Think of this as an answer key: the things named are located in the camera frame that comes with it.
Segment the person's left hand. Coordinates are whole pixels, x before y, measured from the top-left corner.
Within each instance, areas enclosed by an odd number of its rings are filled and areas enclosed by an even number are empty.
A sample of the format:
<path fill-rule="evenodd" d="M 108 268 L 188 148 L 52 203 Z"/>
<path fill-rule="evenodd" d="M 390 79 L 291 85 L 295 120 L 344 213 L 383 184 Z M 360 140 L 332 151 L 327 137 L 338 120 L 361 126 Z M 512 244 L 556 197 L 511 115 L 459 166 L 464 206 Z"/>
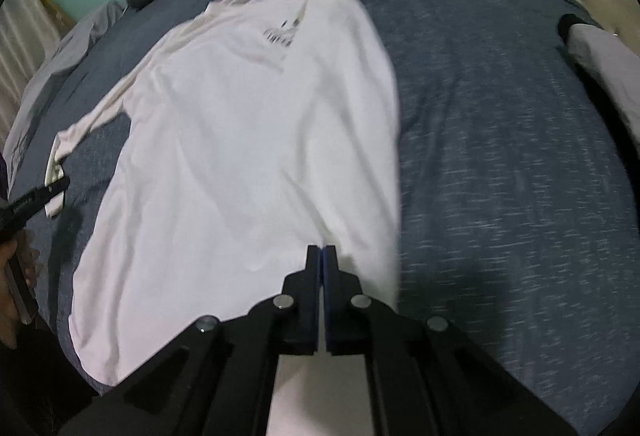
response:
<path fill-rule="evenodd" d="M 22 320 L 16 302 L 21 297 L 17 282 L 23 281 L 32 290 L 39 274 L 39 252 L 32 247 L 34 239 L 32 230 L 23 229 L 1 245 L 0 338 L 1 344 L 9 349 L 16 349 L 17 326 Z"/>

